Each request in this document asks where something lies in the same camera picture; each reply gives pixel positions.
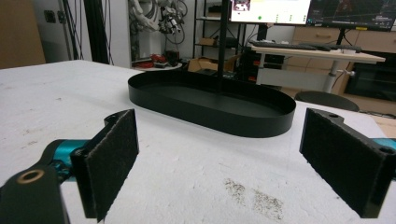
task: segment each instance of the white foam surface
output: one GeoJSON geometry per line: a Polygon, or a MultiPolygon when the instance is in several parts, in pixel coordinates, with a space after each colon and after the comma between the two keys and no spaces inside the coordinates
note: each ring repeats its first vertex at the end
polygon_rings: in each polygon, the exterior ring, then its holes
{"type": "MultiPolygon", "coordinates": [[[[0,185],[51,141],[91,139],[106,116],[134,108],[140,154],[106,223],[395,222],[394,183],[379,218],[361,219],[299,152],[308,106],[385,137],[370,117],[298,102],[288,132],[238,137],[132,104],[127,80],[138,73],[83,61],[0,70],[0,185]]],[[[62,192],[72,223],[95,223],[84,217],[76,183],[62,192]]]]}

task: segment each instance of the black oval tray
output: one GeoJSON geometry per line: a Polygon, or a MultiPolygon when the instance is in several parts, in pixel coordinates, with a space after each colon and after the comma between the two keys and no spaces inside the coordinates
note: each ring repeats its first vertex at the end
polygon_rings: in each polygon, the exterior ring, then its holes
{"type": "Polygon", "coordinates": [[[185,71],[145,72],[129,78],[128,85],[136,105],[244,137],[285,133],[296,107],[281,91],[185,71]]]}

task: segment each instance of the keyboard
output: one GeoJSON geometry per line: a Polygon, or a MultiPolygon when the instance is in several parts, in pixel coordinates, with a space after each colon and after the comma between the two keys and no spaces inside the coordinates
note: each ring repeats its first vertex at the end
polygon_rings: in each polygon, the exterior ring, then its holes
{"type": "Polygon", "coordinates": [[[250,44],[258,48],[317,50],[317,48],[308,45],[277,44],[263,41],[250,41],[250,44]]]}
{"type": "Polygon", "coordinates": [[[357,53],[361,52],[361,47],[351,45],[319,44],[319,43],[300,43],[299,45],[311,46],[318,50],[330,51],[332,49],[353,49],[357,53]]]}

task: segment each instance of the chair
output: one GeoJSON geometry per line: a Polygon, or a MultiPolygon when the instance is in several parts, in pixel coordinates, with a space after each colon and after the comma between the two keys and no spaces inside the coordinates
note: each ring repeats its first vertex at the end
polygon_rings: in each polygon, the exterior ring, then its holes
{"type": "Polygon", "coordinates": [[[295,95],[294,100],[355,112],[359,112],[360,110],[358,105],[347,98],[323,91],[301,91],[295,95]]]}

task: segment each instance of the computer screen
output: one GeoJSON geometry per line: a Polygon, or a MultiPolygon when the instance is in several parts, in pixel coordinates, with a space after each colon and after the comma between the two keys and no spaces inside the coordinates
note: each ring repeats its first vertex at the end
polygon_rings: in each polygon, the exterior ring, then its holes
{"type": "Polygon", "coordinates": [[[307,25],[390,31],[396,0],[312,0],[307,25]]]}
{"type": "Polygon", "coordinates": [[[231,0],[230,21],[306,24],[311,0],[231,0]]]}

